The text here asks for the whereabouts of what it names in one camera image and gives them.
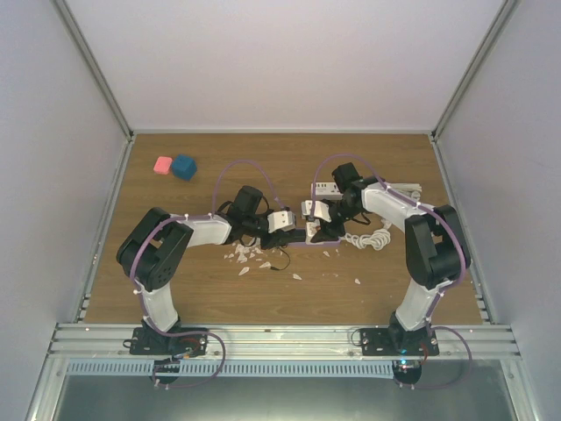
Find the blue cube plug adapter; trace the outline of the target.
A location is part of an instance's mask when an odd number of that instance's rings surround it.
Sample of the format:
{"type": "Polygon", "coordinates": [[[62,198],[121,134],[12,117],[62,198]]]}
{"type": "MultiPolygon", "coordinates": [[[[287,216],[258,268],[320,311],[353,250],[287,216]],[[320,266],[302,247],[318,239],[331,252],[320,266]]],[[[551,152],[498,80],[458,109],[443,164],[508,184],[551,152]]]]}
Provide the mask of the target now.
{"type": "Polygon", "coordinates": [[[176,178],[187,182],[193,178],[197,171],[195,160],[184,154],[178,154],[170,168],[176,178]]]}

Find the pink cube plug adapter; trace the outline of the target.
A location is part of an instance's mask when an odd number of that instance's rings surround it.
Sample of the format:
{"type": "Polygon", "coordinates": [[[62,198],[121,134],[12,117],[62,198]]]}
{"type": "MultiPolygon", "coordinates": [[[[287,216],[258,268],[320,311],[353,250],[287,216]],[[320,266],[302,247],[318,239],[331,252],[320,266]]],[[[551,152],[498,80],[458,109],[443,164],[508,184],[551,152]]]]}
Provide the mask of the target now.
{"type": "Polygon", "coordinates": [[[157,175],[168,175],[174,159],[167,156],[159,156],[154,163],[153,172],[157,175]]]}

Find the white cartoon cube adapter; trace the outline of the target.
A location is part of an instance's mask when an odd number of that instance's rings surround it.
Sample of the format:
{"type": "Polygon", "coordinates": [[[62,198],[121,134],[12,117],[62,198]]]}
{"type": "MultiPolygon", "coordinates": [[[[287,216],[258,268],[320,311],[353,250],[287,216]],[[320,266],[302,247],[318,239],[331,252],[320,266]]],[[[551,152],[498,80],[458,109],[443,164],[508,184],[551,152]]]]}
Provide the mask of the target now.
{"type": "Polygon", "coordinates": [[[321,221],[319,219],[307,221],[305,230],[307,244],[320,244],[322,242],[321,237],[316,236],[321,231],[321,221]]]}

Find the black plug adapter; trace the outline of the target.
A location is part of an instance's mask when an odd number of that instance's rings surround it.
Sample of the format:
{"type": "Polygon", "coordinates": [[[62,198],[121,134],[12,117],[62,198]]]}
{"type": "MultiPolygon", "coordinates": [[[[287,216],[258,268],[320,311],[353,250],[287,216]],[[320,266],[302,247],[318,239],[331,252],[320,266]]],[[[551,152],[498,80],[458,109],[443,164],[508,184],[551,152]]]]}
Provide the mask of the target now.
{"type": "Polygon", "coordinates": [[[304,229],[294,229],[287,232],[287,243],[305,243],[307,238],[307,233],[304,229]]]}

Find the purple power strip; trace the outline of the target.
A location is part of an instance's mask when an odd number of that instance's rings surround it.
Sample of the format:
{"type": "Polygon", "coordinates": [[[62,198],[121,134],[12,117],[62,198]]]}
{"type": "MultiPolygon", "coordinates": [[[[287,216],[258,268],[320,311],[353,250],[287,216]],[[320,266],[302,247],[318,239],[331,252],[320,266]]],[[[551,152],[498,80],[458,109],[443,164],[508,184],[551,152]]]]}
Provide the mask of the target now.
{"type": "Polygon", "coordinates": [[[341,243],[341,240],[336,240],[336,241],[324,241],[324,242],[318,242],[318,243],[311,243],[311,242],[291,242],[287,245],[287,247],[291,247],[291,248],[330,248],[330,247],[334,247],[337,248],[339,246],[339,244],[341,243]]]}

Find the white USB power strip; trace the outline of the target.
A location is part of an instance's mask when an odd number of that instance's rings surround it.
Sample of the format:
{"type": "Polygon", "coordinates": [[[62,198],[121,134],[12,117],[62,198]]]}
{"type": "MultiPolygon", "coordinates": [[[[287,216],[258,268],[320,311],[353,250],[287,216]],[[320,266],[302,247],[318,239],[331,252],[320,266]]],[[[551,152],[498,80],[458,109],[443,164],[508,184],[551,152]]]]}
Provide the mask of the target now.
{"type": "Polygon", "coordinates": [[[310,185],[310,190],[315,195],[316,200],[337,201],[343,195],[334,182],[313,182],[310,185]]]}

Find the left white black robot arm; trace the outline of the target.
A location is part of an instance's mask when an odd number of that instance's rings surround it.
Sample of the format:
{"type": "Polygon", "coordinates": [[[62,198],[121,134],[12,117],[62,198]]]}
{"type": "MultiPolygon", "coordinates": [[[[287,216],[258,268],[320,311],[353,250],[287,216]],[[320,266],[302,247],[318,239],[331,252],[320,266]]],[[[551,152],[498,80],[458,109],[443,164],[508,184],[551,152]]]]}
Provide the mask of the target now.
{"type": "Polygon", "coordinates": [[[173,215],[155,207],[119,247],[117,263],[134,285],[143,321],[153,329],[150,343],[159,353],[173,353],[181,343],[170,282],[188,248],[229,245],[249,237],[268,250],[306,240],[306,231],[296,227],[290,209],[258,212],[265,202],[260,190],[245,185],[234,200],[207,216],[173,215]]]}

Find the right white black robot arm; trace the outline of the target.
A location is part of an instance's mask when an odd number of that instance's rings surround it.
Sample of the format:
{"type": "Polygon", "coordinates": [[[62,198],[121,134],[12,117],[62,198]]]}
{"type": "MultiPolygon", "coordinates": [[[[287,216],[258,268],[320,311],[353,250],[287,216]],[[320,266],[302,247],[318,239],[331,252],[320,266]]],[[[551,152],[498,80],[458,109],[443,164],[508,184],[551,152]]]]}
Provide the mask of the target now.
{"type": "Polygon", "coordinates": [[[332,177],[341,198],[319,201],[312,183],[309,204],[302,214],[318,221],[311,243],[343,238],[344,225],[359,214],[373,213],[403,232],[410,282],[403,301],[390,318],[388,344],[407,355],[430,335],[430,322],[444,293],[463,281],[471,255],[456,210],[434,207],[402,194],[377,173],[359,175],[350,162],[338,166],[332,177]]]}

